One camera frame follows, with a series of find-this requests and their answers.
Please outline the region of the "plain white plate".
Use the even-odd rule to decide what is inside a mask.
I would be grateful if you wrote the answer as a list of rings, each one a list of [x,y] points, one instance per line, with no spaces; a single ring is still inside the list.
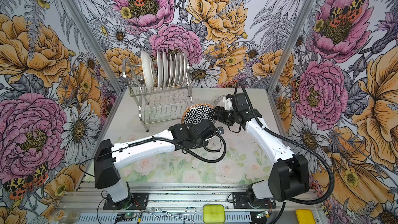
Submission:
[[[215,124],[216,120],[214,120],[211,116],[214,109],[215,109],[215,107],[210,104],[206,104],[206,103],[195,104],[195,105],[189,107],[183,113],[183,115],[181,117],[181,123],[182,124],[198,124],[201,121],[208,119],[213,124]]]

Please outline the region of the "chrome wire dish rack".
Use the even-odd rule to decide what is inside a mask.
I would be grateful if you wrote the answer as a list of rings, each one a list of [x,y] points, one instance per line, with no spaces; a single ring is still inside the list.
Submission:
[[[134,68],[140,64],[131,64],[125,58],[122,62],[122,78],[126,82],[127,92],[138,106],[138,118],[146,132],[151,124],[181,119],[185,110],[193,105],[193,92],[189,76],[186,74],[181,86],[165,89],[147,89],[142,87]]]

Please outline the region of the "yellow rimmed white plate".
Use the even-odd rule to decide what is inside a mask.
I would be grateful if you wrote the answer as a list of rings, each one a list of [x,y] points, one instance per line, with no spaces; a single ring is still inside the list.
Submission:
[[[141,58],[144,81],[147,90],[150,91],[153,89],[155,84],[153,61],[151,56],[144,50],[141,50]]]

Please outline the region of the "red floral pattern plate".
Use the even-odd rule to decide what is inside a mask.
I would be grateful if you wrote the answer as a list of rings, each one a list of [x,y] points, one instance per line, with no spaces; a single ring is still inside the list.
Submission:
[[[157,51],[157,68],[158,68],[158,89],[161,90],[163,86],[163,51]]]

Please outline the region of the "black striped rim plate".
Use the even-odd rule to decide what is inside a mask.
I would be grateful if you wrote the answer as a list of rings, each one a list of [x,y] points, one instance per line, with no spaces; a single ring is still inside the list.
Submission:
[[[232,107],[232,105],[231,105],[231,100],[230,100],[230,99],[227,99],[227,95],[220,95],[220,96],[218,96],[218,97],[214,100],[213,106],[214,106],[214,107],[222,106],[222,107],[224,107],[224,108],[227,109],[227,110],[230,109],[230,108]]]

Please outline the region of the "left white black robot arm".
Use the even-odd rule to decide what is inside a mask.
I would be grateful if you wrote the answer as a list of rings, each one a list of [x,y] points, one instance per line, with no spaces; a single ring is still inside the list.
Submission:
[[[136,161],[160,153],[181,150],[206,162],[218,163],[227,153],[223,129],[208,120],[198,124],[175,124],[158,134],[140,140],[113,144],[110,139],[100,142],[93,158],[95,187],[107,192],[116,204],[132,201],[132,194],[119,170]]]

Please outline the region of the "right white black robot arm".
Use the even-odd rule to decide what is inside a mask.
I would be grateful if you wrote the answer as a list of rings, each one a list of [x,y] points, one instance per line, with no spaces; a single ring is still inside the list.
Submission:
[[[212,118],[228,127],[234,124],[254,138],[272,162],[267,180],[248,186],[248,203],[259,207],[265,200],[278,202],[309,191],[308,161],[303,155],[296,155],[268,128],[262,115],[247,102],[244,93],[228,94],[222,99],[223,106],[215,107]]]

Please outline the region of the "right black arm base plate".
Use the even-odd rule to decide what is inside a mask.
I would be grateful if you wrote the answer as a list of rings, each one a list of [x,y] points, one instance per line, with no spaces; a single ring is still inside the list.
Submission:
[[[233,192],[232,203],[234,209],[274,209],[276,202],[271,198],[257,199],[254,194],[247,192]]]

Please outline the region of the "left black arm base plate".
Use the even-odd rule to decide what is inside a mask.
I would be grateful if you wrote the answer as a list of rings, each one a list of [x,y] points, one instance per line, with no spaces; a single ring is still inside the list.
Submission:
[[[111,196],[107,196],[105,198],[103,210],[145,210],[148,204],[148,199],[148,193],[131,193],[128,198],[120,202],[114,202]]]

